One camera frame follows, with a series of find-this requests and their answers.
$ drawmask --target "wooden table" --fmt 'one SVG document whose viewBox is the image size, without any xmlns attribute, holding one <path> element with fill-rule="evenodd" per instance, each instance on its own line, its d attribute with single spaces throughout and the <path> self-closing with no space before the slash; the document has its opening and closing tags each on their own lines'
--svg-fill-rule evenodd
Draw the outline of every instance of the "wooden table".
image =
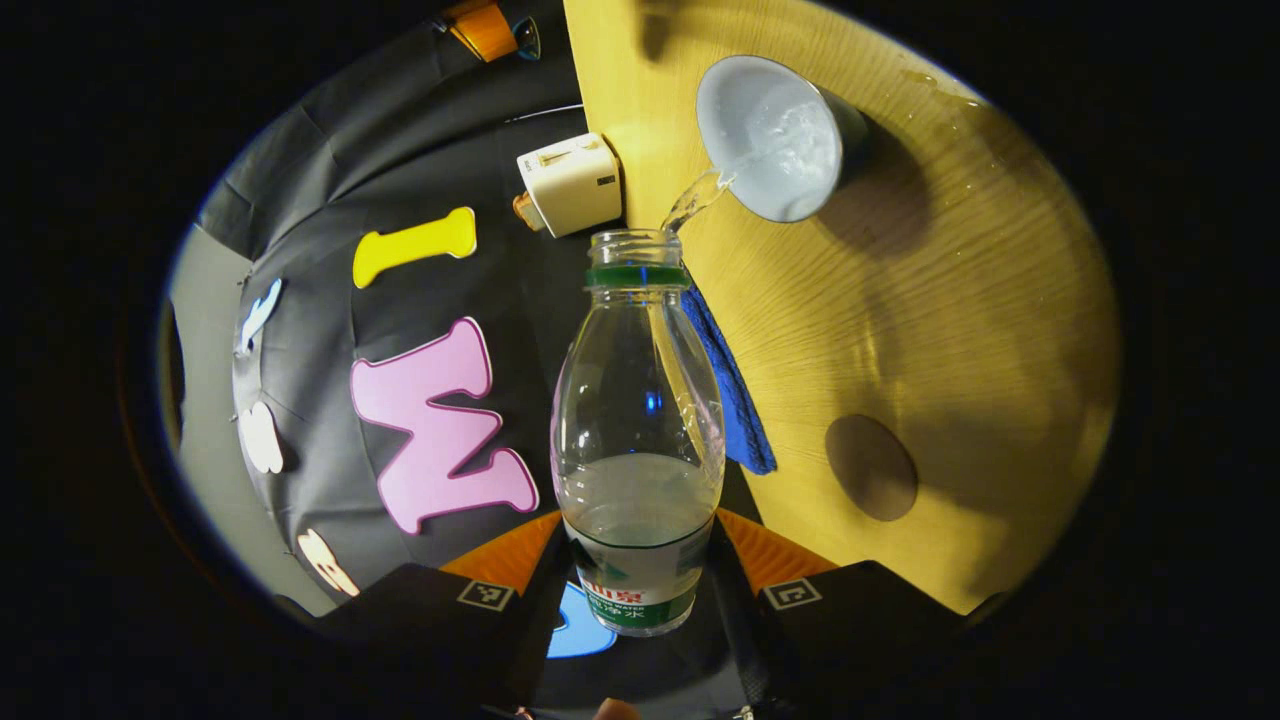
<svg viewBox="0 0 1280 720">
<path fill-rule="evenodd" d="M 721 58 L 783 63 L 859 108 L 876 155 L 808 220 L 726 197 L 682 231 L 778 470 L 765 524 L 874 559 L 954 610 L 1023 579 L 1088 488 L 1119 383 L 1116 301 L 1091 227 L 998 110 L 919 55 L 797 0 L 566 0 L 588 123 L 654 227 L 709 165 L 694 115 Z M 914 507 L 874 520 L 824 450 L 868 415 L 904 443 Z"/>
</svg>

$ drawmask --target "pink letter w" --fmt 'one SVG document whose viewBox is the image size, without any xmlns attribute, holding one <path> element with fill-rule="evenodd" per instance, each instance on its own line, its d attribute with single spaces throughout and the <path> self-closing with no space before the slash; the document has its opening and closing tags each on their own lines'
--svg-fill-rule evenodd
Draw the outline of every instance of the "pink letter w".
<svg viewBox="0 0 1280 720">
<path fill-rule="evenodd" d="M 538 507 L 538 487 L 513 450 L 495 450 L 483 470 L 454 474 L 498 432 L 502 418 L 435 401 L 456 392 L 484 397 L 492 384 L 484 334 L 471 318 L 403 355 L 381 363 L 361 359 L 352 365 L 356 414 L 410 434 L 378 477 L 383 505 L 406 533 L 416 533 L 425 518 L 471 507 L 503 502 L 521 512 Z"/>
</svg>

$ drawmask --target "blue towel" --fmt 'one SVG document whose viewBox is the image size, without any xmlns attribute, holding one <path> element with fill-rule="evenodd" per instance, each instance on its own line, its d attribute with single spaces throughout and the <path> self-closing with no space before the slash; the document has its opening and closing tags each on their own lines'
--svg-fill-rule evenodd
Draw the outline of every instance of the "blue towel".
<svg viewBox="0 0 1280 720">
<path fill-rule="evenodd" d="M 730 352 L 728 343 L 724 342 L 724 336 L 721 334 L 719 325 L 716 324 L 716 318 L 712 316 L 707 300 L 703 299 L 692 278 L 682 302 L 685 313 L 694 322 L 698 337 L 703 338 L 703 346 L 707 347 L 707 355 L 716 370 L 716 380 L 719 383 L 721 404 L 724 406 L 726 455 L 756 475 L 777 470 L 778 462 L 773 459 L 773 448 L 764 437 L 764 425 L 755 414 L 755 404 L 746 392 L 742 374 L 737 372 L 733 354 Z"/>
</svg>

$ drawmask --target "clear plastic bottle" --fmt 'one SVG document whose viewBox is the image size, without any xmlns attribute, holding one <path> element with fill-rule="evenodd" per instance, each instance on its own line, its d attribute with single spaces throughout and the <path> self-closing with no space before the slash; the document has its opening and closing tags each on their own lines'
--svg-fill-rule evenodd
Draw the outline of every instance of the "clear plastic bottle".
<svg viewBox="0 0 1280 720">
<path fill-rule="evenodd" d="M 556 497 L 596 619 L 660 635 L 692 610 L 719 503 L 719 387 L 675 233 L 596 233 L 590 255 L 591 310 L 556 387 Z"/>
</svg>

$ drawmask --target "hand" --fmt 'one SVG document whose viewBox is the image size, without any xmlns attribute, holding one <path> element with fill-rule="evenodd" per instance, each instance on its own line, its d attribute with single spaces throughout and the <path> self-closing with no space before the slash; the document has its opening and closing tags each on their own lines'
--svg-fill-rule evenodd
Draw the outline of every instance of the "hand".
<svg viewBox="0 0 1280 720">
<path fill-rule="evenodd" d="M 612 697 L 604 698 L 600 703 L 600 708 L 595 711 L 594 720 L 644 720 L 640 717 L 640 711 L 632 707 L 630 703 L 622 702 L 621 700 L 613 700 Z"/>
</svg>

